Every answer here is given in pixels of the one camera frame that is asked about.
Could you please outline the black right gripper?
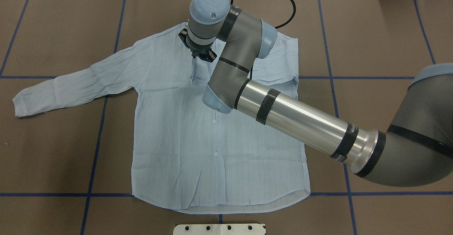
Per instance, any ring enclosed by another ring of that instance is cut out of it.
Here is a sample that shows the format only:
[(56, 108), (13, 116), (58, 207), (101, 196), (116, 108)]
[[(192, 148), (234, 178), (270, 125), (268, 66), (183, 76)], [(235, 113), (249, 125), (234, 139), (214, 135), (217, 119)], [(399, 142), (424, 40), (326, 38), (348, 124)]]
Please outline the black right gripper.
[(203, 61), (212, 63), (217, 58), (217, 54), (212, 50), (214, 41), (211, 41), (206, 45), (198, 44), (194, 41), (195, 37), (190, 37), (189, 32), (190, 31), (188, 29), (183, 28), (178, 36), (184, 43), (186, 48), (189, 48), (189, 50), (191, 51), (191, 56), (193, 58), (198, 57)]

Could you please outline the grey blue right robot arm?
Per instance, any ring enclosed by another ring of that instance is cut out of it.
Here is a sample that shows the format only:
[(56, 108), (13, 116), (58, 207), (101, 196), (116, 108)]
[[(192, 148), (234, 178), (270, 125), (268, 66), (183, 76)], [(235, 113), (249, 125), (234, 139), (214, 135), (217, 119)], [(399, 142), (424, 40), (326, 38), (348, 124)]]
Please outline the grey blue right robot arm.
[(179, 33), (192, 57), (213, 62), (211, 46), (225, 42), (202, 101), (228, 114), (238, 110), (343, 162), (381, 185), (415, 187), (452, 173), (452, 64), (422, 69), (386, 132), (364, 130), (248, 77), (255, 59), (273, 48), (276, 29), (230, 0), (191, 0)]

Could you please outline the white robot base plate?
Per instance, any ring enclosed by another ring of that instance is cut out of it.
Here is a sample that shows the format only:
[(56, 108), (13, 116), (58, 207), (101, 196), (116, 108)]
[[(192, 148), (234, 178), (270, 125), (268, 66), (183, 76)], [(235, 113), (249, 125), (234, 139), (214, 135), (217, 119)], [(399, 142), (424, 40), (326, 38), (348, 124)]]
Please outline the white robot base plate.
[(187, 224), (177, 225), (173, 235), (266, 235), (265, 224)]

